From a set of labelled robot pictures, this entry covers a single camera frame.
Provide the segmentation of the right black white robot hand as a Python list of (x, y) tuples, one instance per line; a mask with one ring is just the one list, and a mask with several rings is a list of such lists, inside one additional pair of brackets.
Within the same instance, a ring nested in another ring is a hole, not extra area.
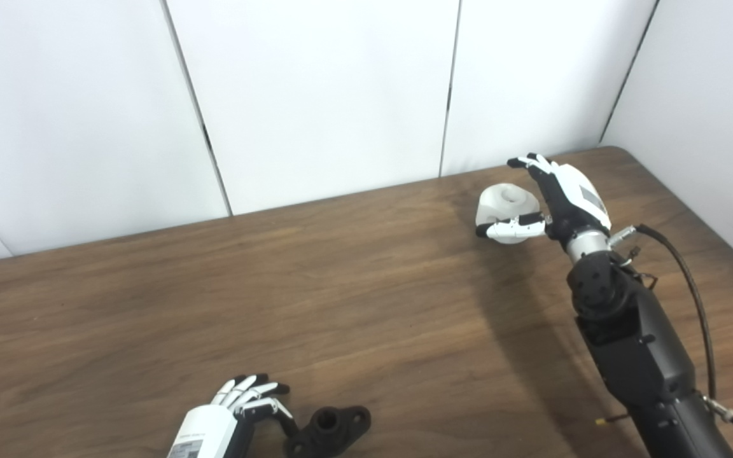
[(494, 223), (477, 224), (476, 236), (501, 242), (504, 239), (546, 237), (566, 246), (584, 231), (609, 237), (611, 220), (598, 191), (579, 169), (559, 165), (536, 153), (507, 160), (513, 169), (527, 169), (547, 204), (548, 214), (529, 212)]

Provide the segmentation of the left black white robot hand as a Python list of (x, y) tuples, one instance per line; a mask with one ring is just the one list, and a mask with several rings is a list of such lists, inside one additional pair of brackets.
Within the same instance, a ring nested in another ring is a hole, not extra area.
[(256, 425), (276, 420), (287, 437), (297, 422), (279, 399), (286, 384), (271, 382), (265, 373), (227, 380), (207, 404), (187, 412), (168, 452), (169, 457), (245, 457)]

